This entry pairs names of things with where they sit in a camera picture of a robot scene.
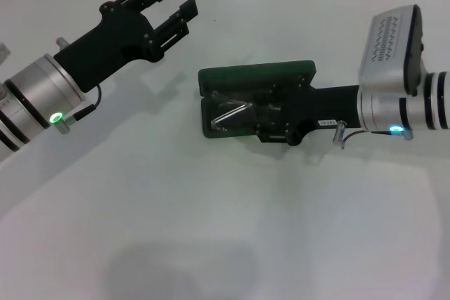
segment white label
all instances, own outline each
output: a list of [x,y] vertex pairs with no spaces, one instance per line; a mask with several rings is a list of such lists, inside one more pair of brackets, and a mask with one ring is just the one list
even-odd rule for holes
[[338,123],[335,119],[323,119],[322,121],[317,121],[320,126],[337,126]]

